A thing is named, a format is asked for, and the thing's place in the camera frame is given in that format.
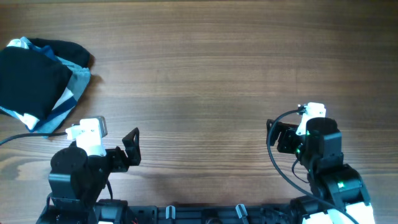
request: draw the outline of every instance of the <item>wood grain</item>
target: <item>wood grain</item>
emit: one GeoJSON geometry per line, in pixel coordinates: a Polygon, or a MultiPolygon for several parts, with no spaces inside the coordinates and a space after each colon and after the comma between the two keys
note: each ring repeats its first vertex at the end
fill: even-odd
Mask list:
{"type": "MultiPolygon", "coordinates": [[[[301,196],[269,160],[265,123],[319,101],[338,121],[376,222],[396,223],[397,15],[397,4],[381,2],[9,4],[0,6],[0,45],[24,35],[61,39],[95,56],[91,83],[62,129],[103,115],[104,143],[114,147],[139,127],[142,164],[111,175],[115,198],[164,206],[301,196]]],[[[0,116],[0,139],[25,132],[0,116]]],[[[69,143],[31,138],[0,148],[1,223],[36,221],[50,159],[69,143]]],[[[291,177],[294,157],[275,158],[291,177]]]]}

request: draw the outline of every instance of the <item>blue cloth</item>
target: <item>blue cloth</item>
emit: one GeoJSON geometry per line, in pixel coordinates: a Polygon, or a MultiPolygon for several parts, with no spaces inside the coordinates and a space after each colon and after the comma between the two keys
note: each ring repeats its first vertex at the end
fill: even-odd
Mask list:
{"type": "Polygon", "coordinates": [[[55,56],[54,51],[51,49],[50,46],[44,46],[42,48],[40,47],[36,47],[34,46],[32,43],[30,42],[26,42],[25,40],[23,40],[25,43],[27,43],[27,46],[29,47],[29,49],[34,50],[40,54],[44,54],[45,56],[47,56],[49,59],[56,61],[56,62],[60,62],[57,58],[57,56],[55,56]]]}
{"type": "MultiPolygon", "coordinates": [[[[28,45],[32,44],[26,37],[21,38],[21,40],[28,45]]],[[[37,131],[38,133],[53,133],[63,123],[71,110],[74,109],[91,78],[91,73],[88,68],[82,68],[73,62],[57,56],[55,57],[60,63],[66,65],[72,71],[72,76],[70,77],[67,88],[73,93],[73,99],[63,102],[59,107],[51,112],[45,121],[39,121],[33,130],[28,129],[31,132],[37,131]]],[[[0,109],[18,119],[15,112],[2,107],[0,107],[0,109]]]]}

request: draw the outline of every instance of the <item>black cloth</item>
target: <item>black cloth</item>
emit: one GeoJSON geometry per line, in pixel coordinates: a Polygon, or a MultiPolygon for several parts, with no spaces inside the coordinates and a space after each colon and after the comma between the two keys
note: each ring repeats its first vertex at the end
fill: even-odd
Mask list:
{"type": "Polygon", "coordinates": [[[37,47],[50,46],[54,54],[65,60],[86,68],[90,60],[90,53],[82,46],[62,40],[45,40],[40,38],[28,38],[37,47]]]}
{"type": "Polygon", "coordinates": [[[0,106],[46,119],[72,71],[47,56],[19,47],[0,52],[0,106]]]}

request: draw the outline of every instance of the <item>pile of clothing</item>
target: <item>pile of clothing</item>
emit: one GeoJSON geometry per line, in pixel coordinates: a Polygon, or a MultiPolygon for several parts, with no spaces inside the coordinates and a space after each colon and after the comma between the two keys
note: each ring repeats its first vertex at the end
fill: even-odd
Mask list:
{"type": "Polygon", "coordinates": [[[12,40],[0,52],[0,110],[29,132],[52,133],[90,81],[90,53],[61,40],[12,40]]]}

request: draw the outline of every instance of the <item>wooden surface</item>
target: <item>wooden surface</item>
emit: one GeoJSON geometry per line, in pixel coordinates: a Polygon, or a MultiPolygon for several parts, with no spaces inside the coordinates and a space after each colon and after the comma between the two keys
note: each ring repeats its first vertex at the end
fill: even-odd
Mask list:
{"type": "MultiPolygon", "coordinates": [[[[114,197],[130,205],[301,196],[269,160],[265,123],[319,101],[343,132],[345,161],[365,180],[376,222],[396,223],[397,24],[397,5],[375,2],[3,5],[0,45],[24,35],[61,39],[95,56],[91,83],[62,129],[103,115],[111,148],[139,127],[141,165],[110,177],[114,197]]],[[[0,115],[0,139],[19,133],[20,122],[0,115]]],[[[50,159],[69,143],[30,138],[0,148],[1,223],[36,221],[50,159]]],[[[295,158],[275,158],[291,177],[295,158]]]]}

